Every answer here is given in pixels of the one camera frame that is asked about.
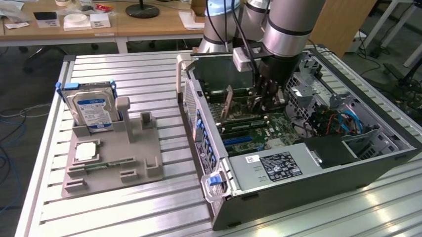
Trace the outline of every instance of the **floor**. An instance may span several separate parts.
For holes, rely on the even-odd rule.
[[[367,19],[362,26],[364,32],[370,32],[375,25],[379,15]],[[381,32],[377,35],[377,39],[381,39],[386,29],[394,22],[387,21],[382,27]],[[393,63],[399,70],[406,73],[409,69],[402,66],[407,57],[422,42],[422,36],[415,34],[409,29],[403,28],[391,42],[389,47],[390,55],[381,55],[377,61],[382,64],[385,62]],[[199,40],[187,40],[188,46],[198,46]],[[166,50],[182,50],[182,41],[157,41],[155,49],[151,49],[148,42],[131,43],[132,50],[129,52],[144,52],[144,51],[166,51]],[[69,54],[84,55],[84,54],[108,54],[117,53],[117,48],[113,43],[99,44],[100,48],[92,50],[88,44],[80,45],[65,45],[63,48]],[[16,47],[11,47],[5,54],[0,55],[0,111],[8,108],[27,108],[37,104],[45,104],[51,102],[53,97],[53,85],[57,80],[60,67],[61,67],[61,56],[49,52],[43,56],[33,66],[35,72],[29,75],[21,71],[21,62],[24,59],[37,50],[37,47],[29,47],[28,53],[20,53]],[[371,63],[358,57],[354,53],[343,56],[344,62],[358,72],[372,68],[375,63]],[[366,74],[367,78],[377,79],[379,81],[386,80],[386,75],[382,73],[383,68],[379,68]],[[422,79],[422,69],[419,69],[415,79]],[[28,112],[28,115],[39,115],[48,112],[48,107]],[[21,117],[8,119],[11,122],[20,122]],[[41,141],[41,135],[44,131],[47,116],[39,118],[28,118],[25,120],[27,131],[21,138],[7,147],[7,153],[9,158],[13,160],[17,174],[21,181],[23,193],[20,200],[12,205],[11,209],[0,213],[0,237],[13,236],[16,225],[19,221],[19,215],[25,197],[25,191],[29,184],[31,173],[33,163],[37,155],[39,144]],[[0,137],[9,133],[15,128],[15,125],[0,123]],[[0,169],[0,178],[4,176],[5,169]],[[0,209],[7,206],[13,200],[17,194],[17,185],[13,175],[8,176],[8,179],[0,184]]]

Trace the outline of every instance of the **green circuit board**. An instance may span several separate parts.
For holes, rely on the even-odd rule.
[[[208,106],[214,121],[224,122],[220,119],[224,104],[215,103],[208,104]],[[228,115],[226,121],[251,119],[258,116],[259,115],[252,115],[243,111],[238,111],[236,113]],[[284,113],[270,113],[260,116],[267,116],[266,126],[256,129],[246,129],[243,131],[242,137],[251,136],[252,140],[234,145],[226,145],[227,152],[231,156],[242,155],[254,151],[268,150],[276,146],[290,146],[296,140],[300,139],[300,136],[291,125],[291,120],[287,118]]]

